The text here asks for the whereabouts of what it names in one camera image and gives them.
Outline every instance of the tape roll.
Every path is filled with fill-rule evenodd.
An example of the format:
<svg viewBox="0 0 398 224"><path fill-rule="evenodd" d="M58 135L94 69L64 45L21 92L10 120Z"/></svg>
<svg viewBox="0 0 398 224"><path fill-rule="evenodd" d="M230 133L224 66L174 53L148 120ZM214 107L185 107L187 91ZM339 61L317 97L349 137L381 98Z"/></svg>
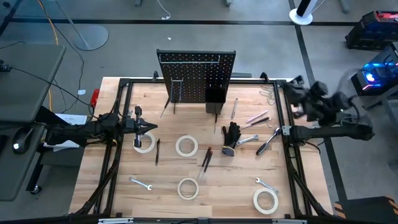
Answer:
<svg viewBox="0 0 398 224"><path fill-rule="evenodd" d="M155 148L155 142L156 142L155 136L150 132L146 132L144 134L144 136L150 137L151 143L147 149L140 149L140 148L134 146L134 143L133 143L134 149L139 153L148 153L148 152L151 152L151 150L153 150Z"/></svg>
<svg viewBox="0 0 398 224"><path fill-rule="evenodd" d="M270 194L271 197L272 197L272 206L268 210L262 209L260 207L260 205L259 205L259 202L258 202L258 197L263 192L265 192L267 194ZM255 208L257 209L257 211L259 211L262 214L269 215L269 214L274 213L277 210L277 208L278 208L278 203L279 203L278 196L276 196L275 192L273 190L271 190L271 189L262 188L262 189L256 190L256 192L254 193L253 204L254 204Z"/></svg>
<svg viewBox="0 0 398 224"><path fill-rule="evenodd" d="M184 183L185 181L192 181L192 182L196 185L196 187L197 187L197 191L196 191L191 197L185 197L184 195L181 194L180 188L181 188L182 183ZM194 199L195 197L197 197L198 194L199 194L199 185L198 185L198 182L195 181L194 178L190 178L190 177L184 178L184 179L182 179L182 180L180 181L180 183L178 184L177 192L178 192L178 195L180 196L180 198L182 198L182 199L184 199L184 200L192 200L192 199Z"/></svg>
<svg viewBox="0 0 398 224"><path fill-rule="evenodd" d="M181 151L181 149L180 149L181 142L184 141L184 140L186 140L186 139L190 139L190 140L193 141L193 143L194 143L193 150L192 150L192 152L190 152L190 153L183 153L183 152ZM181 137L177 140L177 142L175 143L175 150L176 150L176 152L177 152L180 156L182 156L182 157L190 157L190 156L193 156L193 155L195 155L195 153L197 153L197 151L198 151L198 141L197 141L194 137L189 136L189 135L181 136Z"/></svg>

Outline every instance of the wooden table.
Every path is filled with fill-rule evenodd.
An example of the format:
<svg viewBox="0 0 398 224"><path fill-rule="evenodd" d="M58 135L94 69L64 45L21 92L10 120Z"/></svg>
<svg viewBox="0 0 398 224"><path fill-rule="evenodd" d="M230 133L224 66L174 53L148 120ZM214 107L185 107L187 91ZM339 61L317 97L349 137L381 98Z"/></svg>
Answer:
<svg viewBox="0 0 398 224"><path fill-rule="evenodd" d="M103 78L96 115L109 112L116 97L118 83L119 78ZM255 154L279 125L276 105L270 106L266 97L259 94L260 90L259 85L230 85L214 131L215 117L206 114L205 104L179 104L176 114L173 114L173 104L169 104L160 118L167 100L165 85L135 83L130 109L139 105L142 108L142 118L159 126L151 131L156 139L161 139L159 164L155 166L155 149L140 154L133 148L135 135L125 135L112 214L122 212L124 217L147 218L283 218L287 213L294 216L281 137L275 138L270 150L263 155ZM259 140L237 146L235 156L228 157L221 153L224 143L221 127L229 126L235 98L239 98L239 103L234 122L244 126L248 118L269 110L267 116L272 118L270 124L275 124L273 128L262 124L242 130L241 139L258 134ZM283 108L287 122L285 106ZM195 137L199 143L198 152L188 158L179 156L175 150L176 140L186 134ZM191 201L182 200L177 194L178 183L186 177L196 179L210 146L213 157L200 184L198 197ZM81 208L97 187L104 151L104 145L86 147L70 205L71 212ZM302 147L301 153L308 188L323 207L333 213L318 151L308 146ZM129 182L130 176L152 184L153 190L148 191ZM260 177L279 190L279 207L272 215L263 215L254 208L253 194L262 188L255 183L255 177ZM304 211L301 191L297 192L300 208ZM101 208L104 208L106 194L107 191ZM259 203L268 205L269 200L262 198Z"/></svg>

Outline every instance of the floor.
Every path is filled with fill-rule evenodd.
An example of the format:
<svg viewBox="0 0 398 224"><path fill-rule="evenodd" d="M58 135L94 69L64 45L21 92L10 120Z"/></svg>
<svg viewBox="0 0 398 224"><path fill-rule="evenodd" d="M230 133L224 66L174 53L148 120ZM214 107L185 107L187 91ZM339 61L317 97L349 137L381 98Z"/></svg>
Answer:
<svg viewBox="0 0 398 224"><path fill-rule="evenodd" d="M14 5L16 0L9 1ZM53 1L43 1L53 19L64 15ZM59 0L73 19L160 20L165 16L156 0L144 0L141 7L134 7L133 0ZM160 74L156 49L169 50L236 50L233 72L251 73L258 77L266 72L272 78L293 78L303 75L305 81L320 80L328 85L329 92L336 90L345 71L359 68L371 60L377 52L348 50L344 36L351 26L289 25L291 5L288 0L234 0L225 7L222 0L162 0L172 13L173 20L180 21L262 21L260 25L209 25L209 24L105 24L109 32L108 42L98 50L81 53L84 61L81 89L83 101L89 101L95 88L100 87L102 77L151 77ZM351 0L352 10L343 14L338 0L326 0L313 13L317 22L358 22L361 16L376 10L398 11L397 0ZM10 9L0 7L0 17ZM13 18L44 18L36 1L22 1ZM282 21L286 23L266 23ZM73 40L74 30L69 24L56 24L66 38ZM84 29L87 24L77 24ZM58 35L67 52L58 70L56 80L72 93L77 93L81 60L76 52ZM10 22L0 36L0 46L15 41L53 44L53 33L47 23ZM53 110L65 109L58 89L52 88ZM69 107L73 98L65 95ZM72 107L67 113L88 114L85 106ZM398 174L388 162L398 159L397 133L390 125L382 108L368 112L374 124L376 136L368 142L348 138L334 138L338 164L348 198L364 198L388 195L398 200ZM322 162L332 202L338 200L324 146ZM75 186L78 168L45 167L39 184L44 188L39 195L21 192L14 202L0 203L0 220L50 217L64 215Z"/></svg>

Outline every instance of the pegboard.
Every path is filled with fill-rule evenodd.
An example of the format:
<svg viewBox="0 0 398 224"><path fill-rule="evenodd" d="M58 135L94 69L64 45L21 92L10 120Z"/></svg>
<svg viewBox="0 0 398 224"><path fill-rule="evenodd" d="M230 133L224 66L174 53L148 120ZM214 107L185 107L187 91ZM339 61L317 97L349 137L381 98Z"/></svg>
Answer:
<svg viewBox="0 0 398 224"><path fill-rule="evenodd" d="M157 50L156 52L172 103L205 103L205 90L208 87L219 86L226 95L234 66L235 51Z"/></svg>

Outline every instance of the black glove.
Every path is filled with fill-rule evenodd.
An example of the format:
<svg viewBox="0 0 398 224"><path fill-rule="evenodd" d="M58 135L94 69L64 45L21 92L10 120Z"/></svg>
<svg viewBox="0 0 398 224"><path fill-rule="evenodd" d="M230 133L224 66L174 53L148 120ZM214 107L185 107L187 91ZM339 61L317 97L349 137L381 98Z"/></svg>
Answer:
<svg viewBox="0 0 398 224"><path fill-rule="evenodd" d="M241 127L234 122L230 122L228 133L226 132L226 127L223 126L224 133L224 146L222 152L227 156L235 155L235 146L238 139L241 137Z"/></svg>

